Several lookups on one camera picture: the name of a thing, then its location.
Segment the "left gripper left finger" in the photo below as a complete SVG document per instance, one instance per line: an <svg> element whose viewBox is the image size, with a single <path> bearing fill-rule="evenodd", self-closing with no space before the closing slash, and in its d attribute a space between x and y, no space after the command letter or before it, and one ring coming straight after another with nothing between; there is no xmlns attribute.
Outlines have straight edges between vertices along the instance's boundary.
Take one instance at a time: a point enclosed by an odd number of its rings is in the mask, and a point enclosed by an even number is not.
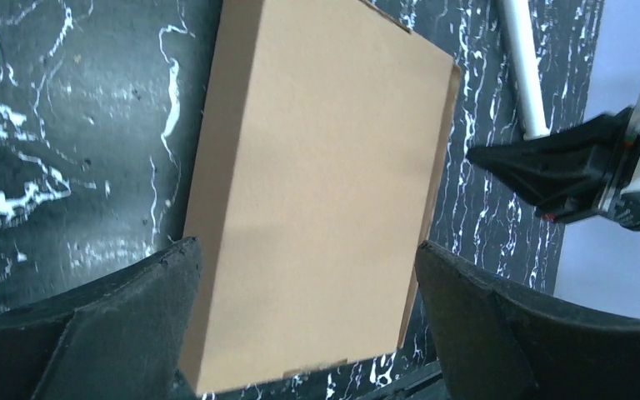
<svg viewBox="0 0 640 400"><path fill-rule="evenodd" d="M0 399L167 399L203 254L187 237L0 315Z"/></svg>

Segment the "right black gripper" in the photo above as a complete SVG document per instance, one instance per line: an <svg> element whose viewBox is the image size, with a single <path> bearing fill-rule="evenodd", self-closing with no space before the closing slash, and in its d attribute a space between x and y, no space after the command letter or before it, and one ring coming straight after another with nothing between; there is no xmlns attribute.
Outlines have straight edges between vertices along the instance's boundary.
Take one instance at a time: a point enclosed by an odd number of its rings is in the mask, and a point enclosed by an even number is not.
<svg viewBox="0 0 640 400"><path fill-rule="evenodd" d="M632 107L546 137L474 146L466 159L549 221L602 216L640 233L640 136L626 135Z"/></svg>

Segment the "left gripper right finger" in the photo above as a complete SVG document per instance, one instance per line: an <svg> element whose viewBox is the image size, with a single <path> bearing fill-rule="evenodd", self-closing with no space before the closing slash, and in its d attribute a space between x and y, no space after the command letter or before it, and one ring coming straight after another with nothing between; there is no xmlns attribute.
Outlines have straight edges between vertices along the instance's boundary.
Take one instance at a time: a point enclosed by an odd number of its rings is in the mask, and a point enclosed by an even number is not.
<svg viewBox="0 0 640 400"><path fill-rule="evenodd" d="M414 270L452 399L640 399L640 319L579 306L423 242Z"/></svg>

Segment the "brown cardboard box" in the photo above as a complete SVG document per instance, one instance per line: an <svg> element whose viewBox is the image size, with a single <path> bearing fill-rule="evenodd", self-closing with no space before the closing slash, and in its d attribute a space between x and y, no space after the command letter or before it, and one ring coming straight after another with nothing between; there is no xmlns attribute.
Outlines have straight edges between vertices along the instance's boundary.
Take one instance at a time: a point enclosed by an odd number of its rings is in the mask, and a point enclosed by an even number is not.
<svg viewBox="0 0 640 400"><path fill-rule="evenodd" d="M197 394L404 344L460 82L366 1L222 4L184 228Z"/></svg>

